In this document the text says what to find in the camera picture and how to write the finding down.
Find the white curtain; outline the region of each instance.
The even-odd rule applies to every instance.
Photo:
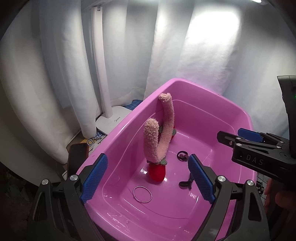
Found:
[[[104,5],[103,17],[113,104],[144,99],[169,79],[182,77],[240,105],[256,131],[286,132],[276,77],[296,74],[296,41],[271,5],[249,0],[114,0]]]
[[[64,90],[63,94],[68,95],[83,136],[94,137],[95,118],[100,114],[100,109],[86,56],[81,2],[42,0],[39,14],[42,48],[46,53],[45,62],[51,79],[66,87],[67,92]]]
[[[0,41],[0,80],[31,136],[54,159],[66,163],[66,146],[79,124],[72,107],[62,108],[56,100],[42,53],[37,1],[23,7]]]
[[[271,5],[113,0],[103,6],[103,38],[112,105],[182,77],[243,107],[256,131],[287,130],[276,76],[296,74],[296,41]],[[81,13],[80,0],[31,0],[0,42],[0,79],[14,111],[61,163],[79,128],[95,135],[101,110],[93,44],[91,11]]]

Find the green crochet leaf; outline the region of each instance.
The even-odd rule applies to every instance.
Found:
[[[165,160],[165,158],[164,159],[162,159],[160,162],[159,162],[159,164],[161,164],[161,165],[166,165],[168,162]]]
[[[162,132],[163,132],[163,126],[160,126],[160,127],[159,127],[158,132],[159,132],[159,133],[162,133]]]
[[[155,165],[166,165],[168,162],[165,160],[165,158],[164,159],[162,159],[160,162],[157,162],[157,163],[155,163]]]
[[[160,127],[159,127],[158,132],[159,132],[159,133],[162,133],[162,132],[163,132],[163,126],[160,126]],[[172,132],[172,136],[176,135],[176,133],[177,133],[177,131],[176,131],[176,129],[174,128],[174,129],[173,129],[173,132]]]

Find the lamp base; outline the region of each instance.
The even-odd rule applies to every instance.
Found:
[[[106,135],[109,133],[131,112],[131,110],[116,105],[112,107],[113,115],[108,119],[106,114],[102,114],[96,120],[96,127]]]

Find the silver bolt head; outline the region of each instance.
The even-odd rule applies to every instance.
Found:
[[[253,185],[254,185],[254,182],[253,182],[252,180],[248,180],[248,181],[247,181],[247,184],[248,184],[249,186],[253,186]]]
[[[219,180],[220,182],[225,182],[225,181],[226,181],[226,178],[223,177],[223,176],[219,176],[219,177],[218,177],[218,180]]]
[[[70,177],[70,180],[71,181],[76,181],[78,179],[78,176],[77,175],[72,175],[71,177]]]
[[[47,183],[48,183],[48,180],[47,179],[44,179],[44,180],[42,180],[42,185],[46,185]]]

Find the human hand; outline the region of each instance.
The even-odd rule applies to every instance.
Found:
[[[264,194],[266,195],[266,200],[264,203],[265,213],[267,213],[270,202],[271,202],[271,187],[272,187],[272,179],[268,180],[267,186],[264,192]],[[280,191],[275,196],[275,202],[278,206],[280,206],[283,209],[286,209],[289,212],[287,217],[287,222],[288,222],[296,211],[296,192]]]

